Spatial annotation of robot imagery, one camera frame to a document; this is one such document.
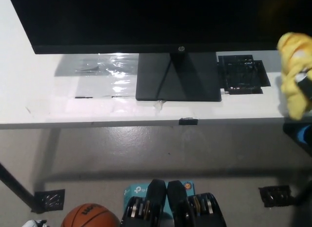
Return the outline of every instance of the hp logo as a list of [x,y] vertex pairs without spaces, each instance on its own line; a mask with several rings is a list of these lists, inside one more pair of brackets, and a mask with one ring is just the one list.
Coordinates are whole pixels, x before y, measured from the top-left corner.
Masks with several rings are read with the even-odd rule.
[[184,46],[179,46],[178,51],[185,51],[185,47]]

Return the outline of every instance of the white object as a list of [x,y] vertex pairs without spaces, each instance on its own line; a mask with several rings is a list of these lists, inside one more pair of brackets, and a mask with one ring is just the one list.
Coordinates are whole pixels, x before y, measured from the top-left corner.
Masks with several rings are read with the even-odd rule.
[[[280,93],[277,51],[218,52],[252,54],[262,60],[271,87],[258,95],[222,95],[219,103],[138,102],[134,97],[105,96],[106,79],[99,76],[58,76],[63,55],[36,55],[10,0],[0,0],[0,128],[178,125],[181,118],[207,124],[216,119],[270,118],[288,115]],[[136,76],[132,76],[133,85]],[[75,99],[92,93],[92,99]]]
[[295,78],[295,81],[298,83],[298,82],[301,82],[303,81],[308,75],[304,72],[299,72],[294,78]]
[[47,227],[46,224],[41,223],[42,220],[39,221],[27,221],[22,227]]

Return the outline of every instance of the blue object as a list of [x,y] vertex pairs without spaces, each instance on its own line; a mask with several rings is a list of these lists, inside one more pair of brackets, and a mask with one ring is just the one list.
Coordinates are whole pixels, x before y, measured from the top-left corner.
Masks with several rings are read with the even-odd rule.
[[[187,196],[195,195],[194,191],[194,184],[192,181],[181,181],[181,183],[184,185]],[[127,204],[129,202],[129,199],[133,196],[137,197],[145,197],[147,192],[147,187],[149,183],[137,183],[132,184],[129,187],[127,187],[123,193],[124,195],[124,202],[123,202],[123,209],[125,210],[127,207]],[[166,203],[164,207],[164,215],[170,216],[172,218],[172,212],[169,207],[168,198],[166,197]]]
[[307,142],[304,140],[304,134],[310,127],[311,127],[311,125],[308,125],[308,126],[303,127],[302,129],[300,129],[298,131],[297,139],[298,139],[299,142],[307,144]]

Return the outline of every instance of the blue box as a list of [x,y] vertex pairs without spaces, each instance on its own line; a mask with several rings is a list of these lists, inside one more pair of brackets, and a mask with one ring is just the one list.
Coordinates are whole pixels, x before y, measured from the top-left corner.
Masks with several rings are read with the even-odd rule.
[[[194,184],[192,181],[181,181],[181,183],[184,185],[187,196],[195,195],[194,191]],[[128,188],[125,189],[124,191],[124,199],[123,199],[123,210],[125,211],[127,204],[129,202],[129,199],[133,196],[137,197],[145,197],[146,196],[146,191],[149,183],[137,183],[137,184],[132,184]],[[166,219],[172,219],[172,212],[169,207],[168,203],[168,197],[166,197],[166,203],[164,207],[164,214],[163,216],[166,217]]]

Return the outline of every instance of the plastic wrap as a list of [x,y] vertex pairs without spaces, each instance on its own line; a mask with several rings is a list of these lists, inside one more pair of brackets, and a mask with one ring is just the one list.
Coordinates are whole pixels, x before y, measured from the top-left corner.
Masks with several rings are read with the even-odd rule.
[[138,54],[64,55],[56,76],[81,77],[77,97],[134,97]]

